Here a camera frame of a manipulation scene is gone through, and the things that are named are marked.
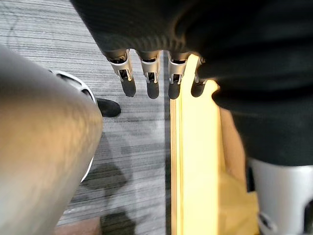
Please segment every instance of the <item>floor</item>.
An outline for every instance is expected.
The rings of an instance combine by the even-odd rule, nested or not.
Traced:
[[[150,100],[131,51],[137,93],[126,97],[68,0],[1,1],[0,43],[43,67],[72,73],[96,97],[121,105],[119,117],[104,119],[91,171],[59,225],[100,216],[105,235],[170,234],[167,58],[161,61],[160,96]]]

